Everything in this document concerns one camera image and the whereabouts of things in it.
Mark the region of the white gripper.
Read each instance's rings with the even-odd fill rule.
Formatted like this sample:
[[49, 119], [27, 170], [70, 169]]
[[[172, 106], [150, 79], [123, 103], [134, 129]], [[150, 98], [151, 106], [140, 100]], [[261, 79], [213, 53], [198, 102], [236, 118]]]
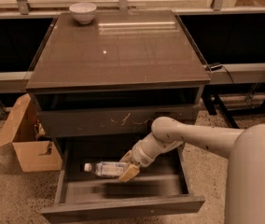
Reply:
[[143, 149], [143, 141], [138, 141], [119, 161], [132, 162], [124, 173], [119, 177], [122, 182], [128, 182], [140, 173], [139, 167], [148, 167], [155, 159], [149, 157]]

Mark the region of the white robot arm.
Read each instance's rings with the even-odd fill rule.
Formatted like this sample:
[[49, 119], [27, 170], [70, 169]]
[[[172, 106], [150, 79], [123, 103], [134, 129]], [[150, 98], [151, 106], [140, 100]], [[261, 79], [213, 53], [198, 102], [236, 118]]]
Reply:
[[248, 129], [196, 126], [168, 117], [152, 122], [151, 133], [121, 160], [127, 182], [160, 154], [188, 143], [226, 158], [225, 224], [265, 224], [265, 123]]

